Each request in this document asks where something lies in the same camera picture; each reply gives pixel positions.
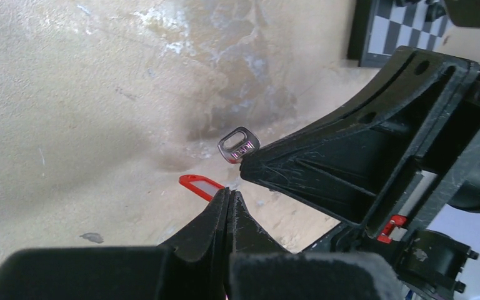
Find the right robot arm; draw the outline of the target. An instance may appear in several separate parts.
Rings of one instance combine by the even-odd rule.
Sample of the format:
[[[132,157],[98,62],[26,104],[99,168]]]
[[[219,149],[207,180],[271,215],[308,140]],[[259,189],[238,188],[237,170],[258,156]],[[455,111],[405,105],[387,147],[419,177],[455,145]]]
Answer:
[[[378,253],[424,298],[465,296],[480,254],[428,226],[447,205],[480,213],[480,64],[401,46],[347,103],[240,172],[339,220],[320,246]]]

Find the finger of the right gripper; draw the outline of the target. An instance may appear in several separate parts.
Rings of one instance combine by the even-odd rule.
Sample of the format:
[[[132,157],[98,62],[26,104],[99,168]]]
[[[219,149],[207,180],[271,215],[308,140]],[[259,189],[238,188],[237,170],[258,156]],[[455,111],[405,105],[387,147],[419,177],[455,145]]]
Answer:
[[[400,213],[418,176],[411,157],[278,157],[264,162],[265,187],[352,226],[384,226]]]

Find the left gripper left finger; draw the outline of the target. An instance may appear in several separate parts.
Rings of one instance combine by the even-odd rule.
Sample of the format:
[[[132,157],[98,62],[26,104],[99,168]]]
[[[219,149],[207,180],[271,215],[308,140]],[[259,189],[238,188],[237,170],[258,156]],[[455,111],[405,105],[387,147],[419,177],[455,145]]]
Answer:
[[[228,189],[157,246],[25,249],[0,266],[0,299],[224,299]]]

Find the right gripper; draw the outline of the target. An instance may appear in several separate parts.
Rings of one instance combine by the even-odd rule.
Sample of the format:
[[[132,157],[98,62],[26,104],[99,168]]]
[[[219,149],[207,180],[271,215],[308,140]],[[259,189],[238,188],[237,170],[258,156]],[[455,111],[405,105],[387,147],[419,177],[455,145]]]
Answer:
[[[446,204],[480,212],[480,64],[399,47],[343,106],[240,172],[285,194],[372,195],[364,232],[380,243],[424,228]]]

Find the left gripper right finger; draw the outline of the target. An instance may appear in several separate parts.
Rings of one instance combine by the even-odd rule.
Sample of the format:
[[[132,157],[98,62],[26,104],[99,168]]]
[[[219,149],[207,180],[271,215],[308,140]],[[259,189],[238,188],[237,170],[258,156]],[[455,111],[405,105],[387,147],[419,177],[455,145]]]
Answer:
[[[402,299],[392,267],[370,252],[233,251],[231,299]]]

